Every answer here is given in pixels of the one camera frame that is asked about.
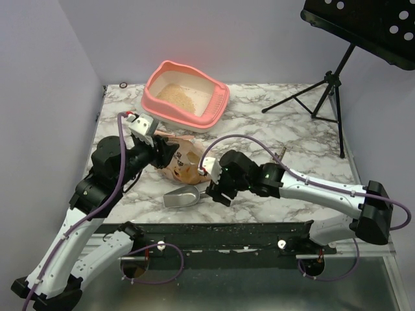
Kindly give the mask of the peach cat litter bag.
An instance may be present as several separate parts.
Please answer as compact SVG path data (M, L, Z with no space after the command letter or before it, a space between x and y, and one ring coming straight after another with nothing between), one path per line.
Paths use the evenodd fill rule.
M166 168L158 169L159 173L170 180L186 185L198 185L210 181L209 176L200 175L198 172L204 146L193 135L177 136L157 130L155 134L167 137L169 143L179 144L169 165Z

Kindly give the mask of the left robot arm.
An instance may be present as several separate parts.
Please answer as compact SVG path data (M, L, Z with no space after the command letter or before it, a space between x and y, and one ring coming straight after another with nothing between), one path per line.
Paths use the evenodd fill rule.
M133 140L131 149L118 136L101 139L91 155L93 166L78 183L64 222L36 269L16 279L11 289L35 310L72 310L86 286L123 255L136 256L146 243L144 231L132 222L121 224L102 246L79 256L94 232L124 195L123 187L147 165L165 168L179 148L159 135L154 144Z

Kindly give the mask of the metal litter scoop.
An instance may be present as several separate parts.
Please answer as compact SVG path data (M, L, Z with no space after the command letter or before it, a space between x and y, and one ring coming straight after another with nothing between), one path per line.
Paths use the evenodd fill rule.
M166 208L181 208L196 205L201 198L207 198L204 190L194 185L186 185L163 195L163 205Z

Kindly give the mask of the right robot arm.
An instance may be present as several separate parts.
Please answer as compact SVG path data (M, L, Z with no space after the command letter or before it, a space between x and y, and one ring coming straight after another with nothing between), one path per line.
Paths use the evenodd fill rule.
M388 244L393 206L379 182L364 186L325 181L285 170L275 162L257 165L235 150L221 159L206 157L199 171L211 178L206 194L225 206L239 192L249 191L263 198L301 200L337 211L336 217L311 221L309 231L299 236L298 245L304 253L349 238Z

